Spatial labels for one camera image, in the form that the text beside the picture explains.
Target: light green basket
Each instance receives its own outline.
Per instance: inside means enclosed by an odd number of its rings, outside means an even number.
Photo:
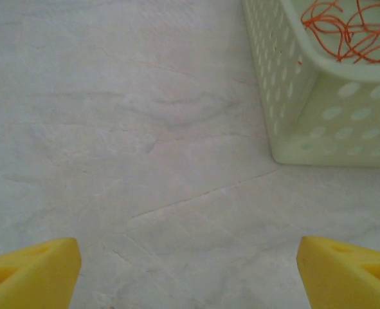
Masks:
[[[380,167],[380,64],[329,58],[300,21],[313,0],[242,2],[274,159]]]

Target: orange wire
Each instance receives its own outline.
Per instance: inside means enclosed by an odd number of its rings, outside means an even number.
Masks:
[[[380,63],[380,59],[375,59],[371,56],[373,52],[380,50],[380,44],[377,43],[377,40],[380,38],[380,24],[367,23],[364,17],[364,13],[367,10],[380,8],[380,0],[379,3],[368,5],[364,8],[361,6],[361,0],[356,0],[356,2],[357,12],[347,22],[344,22],[338,16],[330,13],[332,10],[343,11],[339,5],[339,0],[330,2],[315,0],[302,14],[301,22],[306,29],[314,34],[321,47],[329,55],[335,57],[338,62],[344,59],[356,58],[354,63],[360,60],[369,63]],[[354,20],[357,17],[360,19],[361,24],[354,24]],[[336,30],[323,28],[322,26],[326,24],[329,24]],[[321,33],[340,35],[337,51],[332,51],[326,47],[320,37]],[[364,37],[357,44],[354,44],[354,36],[356,35],[364,35]],[[343,52],[344,46],[348,49],[346,52]]]

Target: basket rim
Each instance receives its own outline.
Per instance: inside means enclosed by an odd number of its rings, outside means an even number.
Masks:
[[[332,59],[320,56],[312,45],[308,33],[300,22],[298,12],[293,5],[294,0],[279,0],[284,7],[284,12],[290,22],[292,31],[297,37],[302,52],[324,72],[342,79],[356,82],[380,83],[380,64],[352,64],[338,63]]]

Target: white floor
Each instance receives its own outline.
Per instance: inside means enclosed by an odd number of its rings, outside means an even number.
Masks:
[[[271,158],[239,0],[0,1],[0,254],[71,308],[308,309],[303,235],[380,250],[380,170]]]

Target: floor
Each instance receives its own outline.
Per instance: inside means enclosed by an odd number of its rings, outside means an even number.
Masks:
[[[239,0],[0,1],[0,254],[71,308],[309,309],[303,235],[380,250],[380,170],[271,158]]]

